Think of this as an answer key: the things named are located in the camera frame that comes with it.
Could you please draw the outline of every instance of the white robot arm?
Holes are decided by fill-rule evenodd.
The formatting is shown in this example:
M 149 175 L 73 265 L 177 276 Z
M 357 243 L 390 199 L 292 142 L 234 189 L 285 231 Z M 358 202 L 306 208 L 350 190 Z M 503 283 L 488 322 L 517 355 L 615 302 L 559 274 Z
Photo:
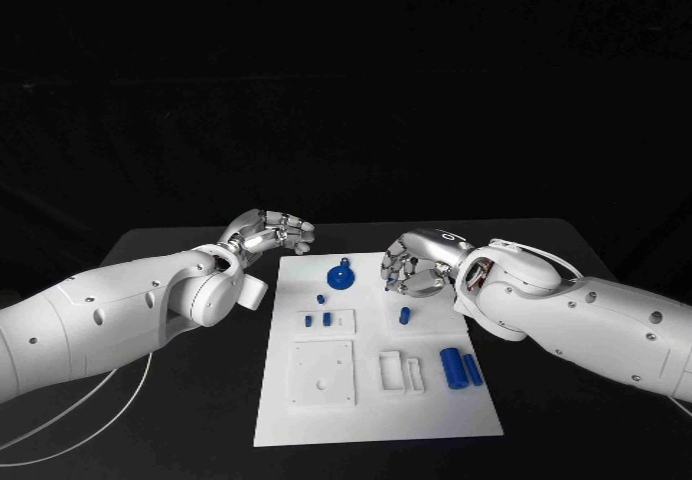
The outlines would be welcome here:
M 306 252 L 312 230 L 250 210 L 216 244 L 89 270 L 0 310 L 0 403 L 120 367 L 214 325 L 234 303 L 255 310 L 266 284 L 243 270 L 269 248 Z
M 549 258 L 573 273 L 563 280 Z M 419 260 L 433 268 L 415 272 Z M 692 308 L 637 288 L 580 277 L 524 245 L 472 248 L 441 230 L 404 233 L 381 261 L 386 288 L 433 295 L 453 282 L 453 310 L 500 338 L 526 335 L 559 358 L 642 390 L 692 401 Z

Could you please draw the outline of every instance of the table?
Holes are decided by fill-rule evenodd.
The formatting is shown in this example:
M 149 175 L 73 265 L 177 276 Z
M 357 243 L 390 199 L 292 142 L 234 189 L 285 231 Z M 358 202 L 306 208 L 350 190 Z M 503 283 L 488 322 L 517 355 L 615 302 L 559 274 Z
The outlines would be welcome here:
M 614 280 L 579 233 L 559 219 L 317 225 L 312 253 L 383 251 L 400 233 L 420 227 L 456 233 L 474 246 L 491 238 L 531 245 L 562 257 L 585 275 Z M 102 264 L 213 243 L 223 228 L 132 230 Z M 250 312 L 236 306 L 213 328 L 180 335 L 154 353 L 139 396 L 107 430 L 63 457 L 0 475 L 422 479 L 562 478 L 577 473 L 624 478 L 648 473 L 655 478 L 688 477 L 692 419 L 668 400 L 590 374 L 530 339 L 511 343 L 492 337 L 472 321 L 469 335 L 503 437 L 253 448 L 278 259 L 291 254 L 285 249 L 266 252 L 247 270 L 269 285 L 259 309 Z M 37 440 L 2 452 L 0 459 L 47 455 L 93 432 L 123 405 L 142 367 L 144 359 L 123 367 L 77 412 Z M 20 402 L 0 405 L 0 422 L 7 420 L 2 425 L 21 433 L 25 419 L 50 418 L 96 380 L 47 387 L 20 397 Z

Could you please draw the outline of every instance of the silver robotic hand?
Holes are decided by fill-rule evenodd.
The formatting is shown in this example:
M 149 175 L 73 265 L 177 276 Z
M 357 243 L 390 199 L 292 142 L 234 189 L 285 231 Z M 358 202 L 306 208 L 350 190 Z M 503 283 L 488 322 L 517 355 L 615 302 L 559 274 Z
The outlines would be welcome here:
M 415 273 L 422 259 L 430 268 Z M 569 271 L 566 279 L 554 266 Z M 611 380 L 692 401 L 690 306 L 582 277 L 526 245 L 494 239 L 474 249 L 441 230 L 404 233 L 381 260 L 386 288 L 425 297 L 449 278 L 453 310 L 491 334 L 508 341 L 530 336 L 550 355 Z
M 255 310 L 266 284 L 244 269 L 269 248 L 306 252 L 312 230 L 250 210 L 217 243 L 82 272 L 0 310 L 0 403 L 128 364 L 213 326 L 236 303 Z
M 380 275 L 387 290 L 410 297 L 429 297 L 455 279 L 471 245 L 458 235 L 419 228 L 406 232 L 386 249 Z M 419 266 L 429 268 L 416 271 Z

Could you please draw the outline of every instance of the blue object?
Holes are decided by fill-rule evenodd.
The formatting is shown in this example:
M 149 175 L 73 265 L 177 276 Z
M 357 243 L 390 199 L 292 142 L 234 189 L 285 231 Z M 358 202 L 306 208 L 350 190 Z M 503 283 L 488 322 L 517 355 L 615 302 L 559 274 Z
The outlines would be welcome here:
M 445 348 L 439 352 L 442 359 L 443 375 L 446 376 L 446 385 L 452 390 L 468 386 L 468 377 L 465 376 L 464 364 L 455 348 Z
M 400 314 L 399 314 L 399 323 L 402 325 L 407 325 L 407 317 L 410 316 L 410 309 L 407 307 L 403 307 L 400 309 Z
M 328 286 L 335 290 L 345 290 L 355 280 L 353 270 L 348 268 L 350 263 L 347 258 L 341 258 L 341 264 L 327 272 Z
M 479 379 L 478 368 L 475 367 L 475 361 L 472 360 L 472 355 L 468 353 L 464 355 L 465 368 L 468 369 L 468 376 L 471 377 L 472 384 L 479 387 L 482 385 L 482 380 Z

